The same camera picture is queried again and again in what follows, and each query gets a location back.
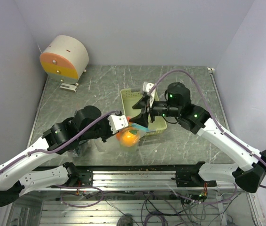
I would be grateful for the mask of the yellow-green perforated plastic basket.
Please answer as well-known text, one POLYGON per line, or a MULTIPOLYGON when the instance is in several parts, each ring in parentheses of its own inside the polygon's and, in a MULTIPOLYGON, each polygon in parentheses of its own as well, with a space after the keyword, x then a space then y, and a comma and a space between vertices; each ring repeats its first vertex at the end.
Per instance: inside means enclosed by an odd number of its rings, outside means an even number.
MULTIPOLYGON (((132 88, 122 89, 120 91, 120 96, 123 105, 123 112, 125 113, 126 116, 132 118, 137 116, 141 112, 140 109, 132 108, 132 106, 142 98, 142 94, 139 89, 132 89, 132 88)), ((144 136, 157 135, 164 132, 167 129, 167 124, 165 120, 160 116, 156 116, 154 122, 151 122, 149 116, 148 123, 149 123, 148 128, 141 129, 144 136)))

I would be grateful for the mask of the yellow-orange peach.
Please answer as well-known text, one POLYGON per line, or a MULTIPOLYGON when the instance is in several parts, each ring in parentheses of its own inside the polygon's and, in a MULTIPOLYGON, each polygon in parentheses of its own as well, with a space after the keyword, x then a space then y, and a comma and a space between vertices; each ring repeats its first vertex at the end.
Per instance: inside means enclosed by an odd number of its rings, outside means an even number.
POLYGON ((117 140, 121 145, 132 147, 139 142, 140 134, 137 129, 126 128, 116 134, 117 140))

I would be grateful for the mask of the blue-zipper clear bag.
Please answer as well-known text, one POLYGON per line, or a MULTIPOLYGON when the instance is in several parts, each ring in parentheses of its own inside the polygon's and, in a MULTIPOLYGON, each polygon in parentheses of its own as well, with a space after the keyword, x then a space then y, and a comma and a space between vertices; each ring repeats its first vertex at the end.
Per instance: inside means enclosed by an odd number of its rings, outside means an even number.
POLYGON ((129 127, 121 129, 116 135, 103 142, 101 138, 94 141, 100 153, 133 152, 149 129, 139 124, 129 122, 129 127))

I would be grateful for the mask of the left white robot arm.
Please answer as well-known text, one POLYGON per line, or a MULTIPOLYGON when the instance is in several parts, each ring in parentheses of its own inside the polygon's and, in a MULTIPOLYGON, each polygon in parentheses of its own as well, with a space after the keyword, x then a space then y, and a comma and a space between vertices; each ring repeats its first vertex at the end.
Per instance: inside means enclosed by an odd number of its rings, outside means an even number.
POLYGON ((0 165, 0 207, 40 188, 73 187, 82 182, 72 162, 50 170, 37 171, 36 168, 91 139, 107 141, 118 132, 118 122, 126 122, 126 118, 118 116, 117 111, 102 114, 97 107, 88 105, 73 117, 52 125, 31 146, 0 165))

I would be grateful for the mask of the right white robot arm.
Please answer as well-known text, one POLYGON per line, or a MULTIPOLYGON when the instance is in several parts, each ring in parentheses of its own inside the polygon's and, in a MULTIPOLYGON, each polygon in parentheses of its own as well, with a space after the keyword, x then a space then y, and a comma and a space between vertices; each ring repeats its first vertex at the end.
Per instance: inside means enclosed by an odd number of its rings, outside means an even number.
POLYGON ((147 128, 158 116, 173 117, 182 128, 210 141, 234 161, 233 164, 197 163, 197 170, 189 178, 193 185, 223 181, 234 183, 249 193, 255 193, 261 187, 266 175, 266 150, 260 151, 246 144, 220 126, 207 110, 191 102, 190 91, 184 84, 168 85, 165 101, 156 101, 155 94, 148 93, 153 87, 152 83, 143 83, 142 98, 133 105, 133 109, 141 112, 130 122, 147 128))

